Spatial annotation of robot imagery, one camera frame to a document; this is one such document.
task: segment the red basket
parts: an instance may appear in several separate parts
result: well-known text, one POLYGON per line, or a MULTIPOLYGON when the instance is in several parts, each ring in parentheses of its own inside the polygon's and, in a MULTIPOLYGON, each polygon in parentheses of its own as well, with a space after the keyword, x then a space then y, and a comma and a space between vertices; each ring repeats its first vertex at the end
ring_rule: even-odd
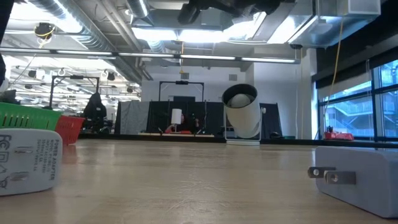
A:
POLYGON ((64 145, 67 146, 77 141, 81 124, 84 120, 84 118, 61 115, 60 119, 58 120, 57 127, 55 128, 55 132, 61 135, 64 145))

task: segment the plastic basket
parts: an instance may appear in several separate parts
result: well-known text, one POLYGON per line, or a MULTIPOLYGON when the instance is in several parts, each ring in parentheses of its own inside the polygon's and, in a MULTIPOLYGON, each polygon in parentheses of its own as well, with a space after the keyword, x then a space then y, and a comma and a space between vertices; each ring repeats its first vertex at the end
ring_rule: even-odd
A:
POLYGON ((0 128, 32 128, 54 131, 61 112, 0 103, 0 128))
POLYGON ((69 145, 76 143, 79 133, 81 124, 83 123, 84 118, 76 118, 76 117, 69 117, 69 116, 61 116, 58 120, 57 127, 55 131, 61 135, 62 142, 64 145, 69 145))

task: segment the red object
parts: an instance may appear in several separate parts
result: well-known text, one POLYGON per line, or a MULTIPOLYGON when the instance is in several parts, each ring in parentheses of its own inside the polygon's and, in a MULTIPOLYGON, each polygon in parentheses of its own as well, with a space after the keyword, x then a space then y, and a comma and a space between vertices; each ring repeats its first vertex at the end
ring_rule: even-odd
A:
POLYGON ((325 133, 325 139, 354 141, 354 136, 351 133, 325 133))
POLYGON ((55 132, 61 135, 63 145, 67 146, 76 143, 84 120, 84 118, 61 115, 57 127, 55 127, 55 132))

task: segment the glass window pane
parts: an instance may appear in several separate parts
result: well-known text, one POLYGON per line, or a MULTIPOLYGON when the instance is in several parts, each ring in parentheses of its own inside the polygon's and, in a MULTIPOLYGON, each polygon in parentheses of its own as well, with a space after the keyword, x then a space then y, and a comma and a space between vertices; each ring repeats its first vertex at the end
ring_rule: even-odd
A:
POLYGON ((398 84, 398 60, 380 66, 381 86, 398 84))
POLYGON ((334 132, 373 137, 372 98, 369 96, 330 104, 325 114, 325 124, 325 130, 332 126, 334 132))
POLYGON ((398 137, 398 91, 384 93, 382 97, 385 137, 398 137))
MULTIPOLYGON (((343 90, 343 91, 340 91, 338 93, 335 93, 335 94, 330 96, 330 99, 334 100, 334 99, 341 98, 341 97, 344 97, 344 96, 351 96, 353 94, 362 93, 362 92, 365 92, 365 91, 370 91, 371 89, 372 89, 372 83, 371 83, 371 81, 368 81, 368 82, 359 84, 357 86, 351 87, 351 88, 349 88, 347 90, 343 90)), ((323 99, 323 101, 327 101, 327 100, 328 100, 328 97, 325 97, 323 99)))

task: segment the green basket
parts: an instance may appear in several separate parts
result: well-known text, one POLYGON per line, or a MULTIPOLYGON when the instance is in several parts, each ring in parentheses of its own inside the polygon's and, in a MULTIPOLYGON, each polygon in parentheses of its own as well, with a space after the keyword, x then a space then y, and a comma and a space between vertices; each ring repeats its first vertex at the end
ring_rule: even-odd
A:
POLYGON ((0 128, 55 130, 61 112, 0 103, 0 128))

